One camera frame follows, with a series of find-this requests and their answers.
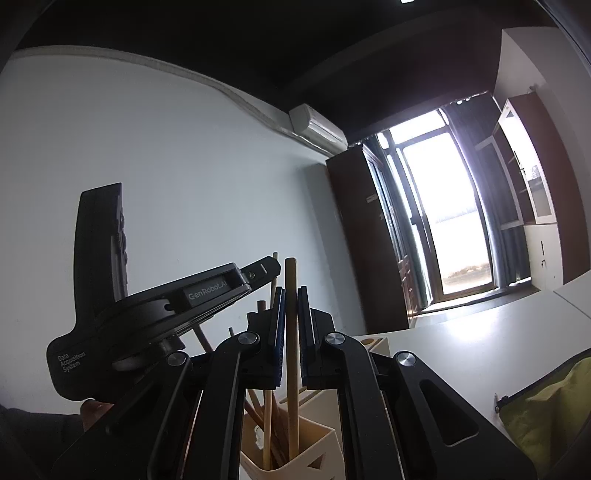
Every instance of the air conditioner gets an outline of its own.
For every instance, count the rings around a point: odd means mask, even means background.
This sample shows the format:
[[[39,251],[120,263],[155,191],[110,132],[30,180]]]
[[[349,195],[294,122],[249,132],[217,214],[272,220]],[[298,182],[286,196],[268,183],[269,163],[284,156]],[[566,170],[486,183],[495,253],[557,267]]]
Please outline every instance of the air conditioner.
[[[332,154],[347,150],[343,131],[305,103],[290,110],[294,132]]]

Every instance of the triangular cutout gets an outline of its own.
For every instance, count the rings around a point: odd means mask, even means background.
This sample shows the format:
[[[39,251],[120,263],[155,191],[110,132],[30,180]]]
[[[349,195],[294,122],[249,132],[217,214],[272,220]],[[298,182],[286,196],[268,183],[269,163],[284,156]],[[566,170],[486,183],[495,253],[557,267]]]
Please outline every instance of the triangular cutout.
[[[320,470],[320,468],[322,467],[322,460],[324,460],[324,453],[322,455],[320,455],[316,460],[314,460],[308,466],[310,468],[315,468],[316,470]]]
[[[422,380],[419,385],[446,445],[453,445],[478,433],[476,422],[435,383]]]

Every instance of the green bag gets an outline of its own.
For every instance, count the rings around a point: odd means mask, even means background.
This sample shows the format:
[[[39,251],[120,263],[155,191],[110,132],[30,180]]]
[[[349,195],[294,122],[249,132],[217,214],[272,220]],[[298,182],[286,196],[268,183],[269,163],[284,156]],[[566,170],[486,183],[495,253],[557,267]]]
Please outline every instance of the green bag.
[[[545,477],[591,414],[591,349],[515,395],[503,397],[497,410],[511,439],[534,463],[538,477]]]

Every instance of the round metal bolt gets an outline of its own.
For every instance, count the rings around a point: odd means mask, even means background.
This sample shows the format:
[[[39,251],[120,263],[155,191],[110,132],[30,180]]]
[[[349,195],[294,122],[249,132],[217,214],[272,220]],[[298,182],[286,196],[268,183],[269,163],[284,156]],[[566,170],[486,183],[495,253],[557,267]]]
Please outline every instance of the round metal bolt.
[[[180,367],[187,360],[187,355],[182,352],[174,352],[168,356],[167,362],[171,367]]]
[[[243,345],[252,345],[258,340],[258,335],[254,332],[242,332],[238,335],[238,342]]]
[[[339,332],[329,333],[326,337],[326,342],[331,345],[340,345],[345,341],[345,336]]]
[[[411,367],[417,361],[417,359],[411,352],[400,352],[397,355],[396,360],[398,360],[398,363],[400,365],[403,365],[405,367]]]

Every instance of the cabinet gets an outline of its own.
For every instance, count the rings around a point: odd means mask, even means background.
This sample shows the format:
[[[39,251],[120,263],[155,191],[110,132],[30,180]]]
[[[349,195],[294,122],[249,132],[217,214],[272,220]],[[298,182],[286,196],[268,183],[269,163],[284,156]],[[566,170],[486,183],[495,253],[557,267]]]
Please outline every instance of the cabinet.
[[[532,283],[553,290],[589,270],[589,239],[573,167],[535,92],[509,98],[499,124],[531,201],[532,218],[524,228]]]
[[[358,145],[326,161],[368,333],[409,328],[418,310],[412,262],[381,162]]]

